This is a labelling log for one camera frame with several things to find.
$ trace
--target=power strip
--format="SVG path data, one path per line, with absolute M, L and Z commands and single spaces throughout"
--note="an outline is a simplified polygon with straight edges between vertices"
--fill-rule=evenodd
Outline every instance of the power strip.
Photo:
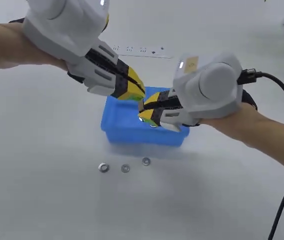
M 114 45 L 113 50 L 119 56 L 133 56 L 145 58 L 160 58 L 171 59 L 172 56 L 167 55 L 166 48 L 159 47 L 145 47 L 145 46 L 120 46 Z

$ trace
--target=yellow label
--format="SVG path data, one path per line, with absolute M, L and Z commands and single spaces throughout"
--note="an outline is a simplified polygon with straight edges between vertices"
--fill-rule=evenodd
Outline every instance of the yellow label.
M 184 73 L 189 74 L 195 72 L 198 69 L 198 62 L 198 56 L 188 58 L 185 63 Z

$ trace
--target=cable connector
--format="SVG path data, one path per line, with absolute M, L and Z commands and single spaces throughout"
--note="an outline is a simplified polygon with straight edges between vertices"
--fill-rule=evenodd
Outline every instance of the cable connector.
M 252 84 L 257 82 L 257 71 L 252 69 L 242 70 L 239 78 L 237 79 L 238 85 Z

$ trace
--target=silver washer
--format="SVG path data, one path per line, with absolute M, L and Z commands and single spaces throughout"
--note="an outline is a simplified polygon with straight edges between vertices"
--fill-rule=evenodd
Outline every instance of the silver washer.
M 98 170 L 101 172 L 101 173 L 106 173 L 110 170 L 110 165 L 107 164 L 107 163 L 101 163 L 99 166 L 98 166 Z
M 148 157 L 142 159 L 142 163 L 144 166 L 149 166 L 151 164 L 151 160 Z
M 128 173 L 130 171 L 130 166 L 129 164 L 123 164 L 121 167 L 122 173 Z

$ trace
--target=blue container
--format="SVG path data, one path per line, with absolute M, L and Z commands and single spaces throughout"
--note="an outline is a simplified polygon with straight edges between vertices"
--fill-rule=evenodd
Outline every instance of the blue container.
M 146 87 L 146 99 L 157 92 L 166 91 L 164 87 Z M 189 127 L 181 127 L 174 132 L 163 127 L 151 127 L 138 117 L 136 101 L 117 100 L 108 96 L 101 121 L 101 129 L 113 144 L 155 144 L 179 147 L 190 133 Z

